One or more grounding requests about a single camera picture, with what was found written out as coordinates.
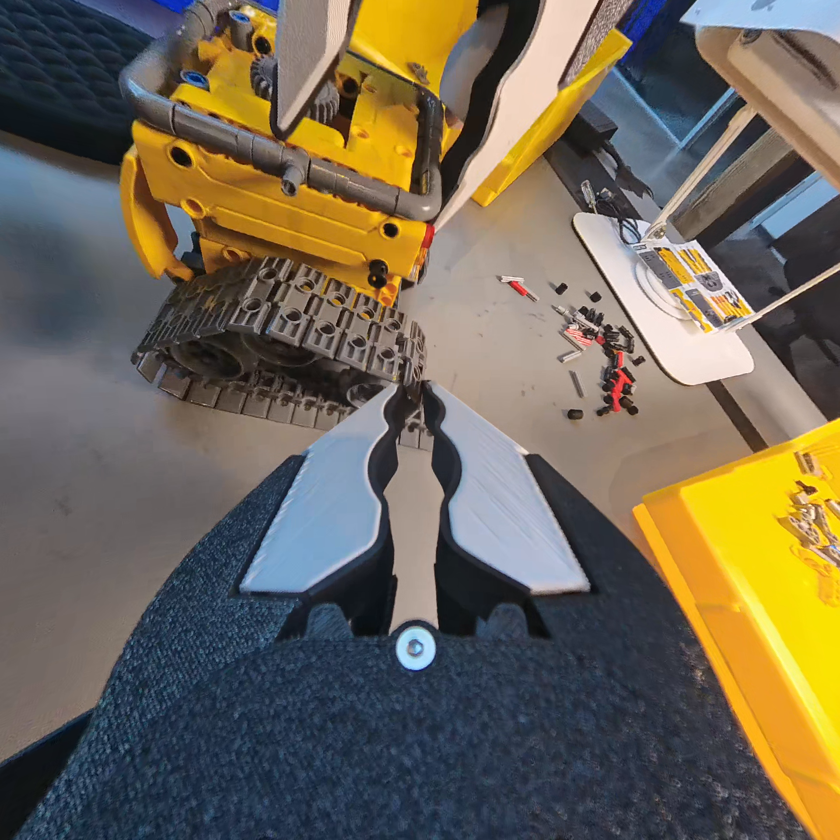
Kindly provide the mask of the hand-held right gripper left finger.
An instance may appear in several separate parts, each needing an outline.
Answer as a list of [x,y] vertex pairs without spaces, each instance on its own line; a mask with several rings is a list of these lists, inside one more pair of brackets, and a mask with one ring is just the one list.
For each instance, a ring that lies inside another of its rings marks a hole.
[[303,453],[239,590],[247,595],[315,595],[370,550],[380,534],[382,493],[371,482],[375,447],[392,431],[387,385]]

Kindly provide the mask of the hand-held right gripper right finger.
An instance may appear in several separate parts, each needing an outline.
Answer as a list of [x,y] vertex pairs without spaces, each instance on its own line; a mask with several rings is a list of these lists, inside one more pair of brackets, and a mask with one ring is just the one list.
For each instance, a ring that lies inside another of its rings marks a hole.
[[445,544],[525,595],[588,592],[529,452],[439,384],[427,384],[427,427]]

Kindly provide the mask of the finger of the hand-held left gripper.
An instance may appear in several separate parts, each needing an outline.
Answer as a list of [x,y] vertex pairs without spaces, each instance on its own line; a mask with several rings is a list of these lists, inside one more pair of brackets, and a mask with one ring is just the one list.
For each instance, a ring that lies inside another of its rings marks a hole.
[[556,96],[603,2],[504,2],[476,21],[489,35],[501,16],[498,41],[469,90],[463,127],[440,165],[443,201],[434,220],[442,230]]
[[272,76],[272,132],[287,139],[350,44],[360,1],[281,1]]

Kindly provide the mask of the yellow toy brick bulldozer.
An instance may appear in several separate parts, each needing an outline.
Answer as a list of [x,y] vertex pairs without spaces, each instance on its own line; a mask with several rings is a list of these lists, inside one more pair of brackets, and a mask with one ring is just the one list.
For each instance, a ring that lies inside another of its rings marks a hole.
[[261,2],[191,2],[121,73],[133,112],[119,181],[129,237],[153,277],[192,285],[280,257],[389,302],[427,263],[445,107],[354,54],[351,38],[307,114],[278,139],[277,16]]

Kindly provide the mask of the yellow storage bin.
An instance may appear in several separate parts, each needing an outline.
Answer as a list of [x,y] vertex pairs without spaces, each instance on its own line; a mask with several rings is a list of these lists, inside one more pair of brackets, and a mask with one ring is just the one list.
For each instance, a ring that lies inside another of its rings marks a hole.
[[793,451],[838,466],[839,421],[647,494],[633,514],[772,783],[813,838],[839,838],[839,570],[779,519]]
[[[469,90],[498,41],[500,17],[493,14],[489,35],[476,21],[504,2],[362,2],[351,51],[398,76],[416,81],[444,105],[444,156],[463,127]],[[506,154],[470,197],[487,207],[545,152],[569,127],[573,117],[625,55],[631,42],[616,26],[572,83],[559,90],[551,104]]]

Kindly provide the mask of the black power adapter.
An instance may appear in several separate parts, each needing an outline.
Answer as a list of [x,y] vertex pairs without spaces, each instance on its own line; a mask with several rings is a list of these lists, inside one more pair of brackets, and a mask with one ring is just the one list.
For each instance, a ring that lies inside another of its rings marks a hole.
[[616,123],[593,101],[582,103],[562,139],[582,154],[594,154],[612,146]]

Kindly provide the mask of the pile of small brick pins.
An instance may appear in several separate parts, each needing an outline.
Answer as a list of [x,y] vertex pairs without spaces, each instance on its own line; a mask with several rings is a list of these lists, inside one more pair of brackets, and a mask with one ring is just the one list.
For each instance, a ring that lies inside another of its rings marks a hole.
[[558,362],[566,366],[578,398],[584,400],[587,391],[572,363],[588,349],[598,348],[603,353],[604,363],[598,379],[601,402],[594,411],[595,415],[638,415],[635,400],[637,378],[632,367],[645,363],[646,359],[643,355],[633,356],[636,349],[634,334],[622,324],[605,322],[605,314],[593,307],[565,307],[554,303],[551,309],[561,316],[563,327],[560,336],[570,347],[558,356]]

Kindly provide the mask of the black quilted wrist rest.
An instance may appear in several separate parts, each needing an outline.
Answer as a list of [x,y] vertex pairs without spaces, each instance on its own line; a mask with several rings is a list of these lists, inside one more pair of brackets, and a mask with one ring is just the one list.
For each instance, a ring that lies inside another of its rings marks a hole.
[[83,3],[2,1],[1,130],[118,165],[133,122],[119,75],[153,39]]

